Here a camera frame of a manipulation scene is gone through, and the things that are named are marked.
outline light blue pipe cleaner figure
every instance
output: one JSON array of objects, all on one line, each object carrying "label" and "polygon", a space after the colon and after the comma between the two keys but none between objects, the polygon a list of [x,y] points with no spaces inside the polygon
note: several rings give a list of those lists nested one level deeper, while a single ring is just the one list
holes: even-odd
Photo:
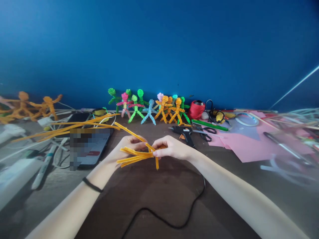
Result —
[{"label": "light blue pipe cleaner figure", "polygon": [[154,117],[152,116],[152,113],[156,113],[157,114],[157,111],[153,109],[153,105],[154,105],[154,100],[153,99],[150,99],[149,101],[149,108],[148,109],[143,109],[143,112],[148,112],[147,115],[144,117],[144,119],[142,120],[141,124],[143,124],[145,122],[145,120],[150,117],[150,119],[153,121],[153,124],[156,125],[155,123],[155,119]]}]

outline smartphone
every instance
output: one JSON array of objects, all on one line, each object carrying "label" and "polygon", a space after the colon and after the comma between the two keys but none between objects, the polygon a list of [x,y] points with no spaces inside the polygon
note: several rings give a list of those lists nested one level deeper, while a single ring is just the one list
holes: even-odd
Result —
[{"label": "smartphone", "polygon": [[[89,120],[90,116],[91,116],[91,113],[75,113],[71,116],[71,118],[67,122],[84,122]],[[64,124],[62,125],[60,129],[69,127],[71,125],[72,124]],[[56,136],[56,138],[69,138],[69,137],[70,137],[70,134],[62,134],[62,135]]]}]

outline hand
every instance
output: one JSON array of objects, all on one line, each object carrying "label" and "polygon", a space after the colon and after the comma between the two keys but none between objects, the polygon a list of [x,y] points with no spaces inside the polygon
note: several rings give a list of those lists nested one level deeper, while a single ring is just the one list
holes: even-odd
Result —
[{"label": "hand", "polygon": [[128,147],[130,149],[139,151],[146,148],[146,142],[141,142],[133,135],[125,136],[121,139],[118,145],[112,150],[112,152],[103,160],[103,162],[113,163],[120,159],[127,158],[128,154],[120,151],[121,148]]},{"label": "hand", "polygon": [[192,158],[194,158],[194,155],[198,153],[196,149],[189,147],[170,135],[155,140],[153,143],[153,148],[157,149],[161,145],[165,145],[167,148],[156,150],[153,153],[154,156],[159,158],[171,156],[177,159],[190,161]]}]

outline pen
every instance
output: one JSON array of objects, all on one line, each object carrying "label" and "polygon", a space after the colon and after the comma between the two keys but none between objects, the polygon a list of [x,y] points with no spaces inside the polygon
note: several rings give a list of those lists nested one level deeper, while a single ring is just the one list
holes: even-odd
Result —
[{"label": "pen", "polygon": [[219,130],[222,130],[222,131],[229,131],[228,128],[225,128],[225,127],[223,127],[223,126],[219,126],[219,125],[207,123],[207,122],[200,121],[200,120],[196,120],[196,119],[192,119],[192,123],[204,125],[204,126],[206,126],[206,127],[215,128],[215,129],[219,129]]},{"label": "pen", "polygon": [[41,166],[40,170],[39,170],[39,173],[38,175],[36,176],[36,179],[34,180],[32,186],[31,186],[31,189],[34,190],[34,189],[37,189],[40,184],[41,184],[41,181],[43,179],[43,176],[48,168],[48,165],[51,161],[51,158],[53,156],[53,153],[56,149],[56,145],[52,145],[51,148],[50,148],[50,151],[48,152],[47,156],[46,156],[46,159],[44,160],[43,162],[43,165]]}]

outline forearm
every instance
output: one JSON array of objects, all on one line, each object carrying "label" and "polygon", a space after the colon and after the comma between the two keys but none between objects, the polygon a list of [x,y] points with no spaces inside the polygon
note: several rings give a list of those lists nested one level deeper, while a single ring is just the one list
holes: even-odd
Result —
[{"label": "forearm", "polygon": [[[104,161],[87,176],[101,189],[116,170],[116,163]],[[98,192],[81,182],[27,238],[74,238],[98,196]]]},{"label": "forearm", "polygon": [[308,238],[269,198],[196,152],[189,160],[261,238]]}]

